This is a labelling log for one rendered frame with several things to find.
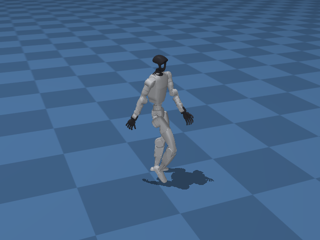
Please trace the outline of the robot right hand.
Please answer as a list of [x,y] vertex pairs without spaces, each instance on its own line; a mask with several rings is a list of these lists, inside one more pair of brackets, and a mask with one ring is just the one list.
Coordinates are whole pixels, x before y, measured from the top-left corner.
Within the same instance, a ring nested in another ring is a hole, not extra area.
[[128,120],[128,122],[126,123],[126,126],[127,126],[127,128],[129,127],[129,129],[131,129],[131,130],[133,130],[132,128],[133,128],[133,126],[134,126],[134,129],[136,129],[136,126],[135,126],[135,121],[137,120],[137,118],[138,118],[138,116],[136,117],[136,119],[134,119],[134,118],[132,118],[132,116],[131,116],[131,119],[129,119]]

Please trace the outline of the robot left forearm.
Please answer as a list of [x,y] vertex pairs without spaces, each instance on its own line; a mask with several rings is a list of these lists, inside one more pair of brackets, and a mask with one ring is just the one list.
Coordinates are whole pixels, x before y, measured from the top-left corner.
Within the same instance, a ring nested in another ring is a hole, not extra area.
[[173,97],[173,100],[174,100],[174,102],[175,102],[176,107],[178,108],[178,110],[179,110],[181,113],[184,112],[184,110],[183,110],[183,103],[182,103],[181,100],[180,100],[179,94],[175,95],[175,96]]

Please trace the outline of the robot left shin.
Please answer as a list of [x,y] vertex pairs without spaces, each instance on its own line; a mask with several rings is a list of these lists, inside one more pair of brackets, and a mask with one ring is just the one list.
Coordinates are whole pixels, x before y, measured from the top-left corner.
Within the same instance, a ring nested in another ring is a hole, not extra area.
[[155,161],[154,161],[154,166],[158,166],[160,164],[163,152],[164,152],[164,147],[165,147],[165,143],[162,147],[157,147],[155,145],[155,150],[154,150],[154,157],[155,157]]

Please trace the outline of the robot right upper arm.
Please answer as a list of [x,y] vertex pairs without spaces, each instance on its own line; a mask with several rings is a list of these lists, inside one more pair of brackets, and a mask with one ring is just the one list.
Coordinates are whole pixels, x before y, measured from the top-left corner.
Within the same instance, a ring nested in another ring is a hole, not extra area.
[[146,79],[144,82],[144,87],[141,92],[141,96],[143,101],[141,104],[146,104],[148,102],[148,98],[146,96],[149,94],[151,88],[155,85],[156,80],[153,77]]

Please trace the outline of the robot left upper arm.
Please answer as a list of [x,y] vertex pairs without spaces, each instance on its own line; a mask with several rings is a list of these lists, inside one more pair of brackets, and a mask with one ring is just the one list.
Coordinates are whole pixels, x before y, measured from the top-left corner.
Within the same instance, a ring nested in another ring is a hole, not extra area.
[[174,83],[172,80],[172,73],[170,71],[165,71],[168,75],[168,90],[169,90],[169,95],[170,96],[176,96],[178,94],[178,91],[176,89],[174,89]]

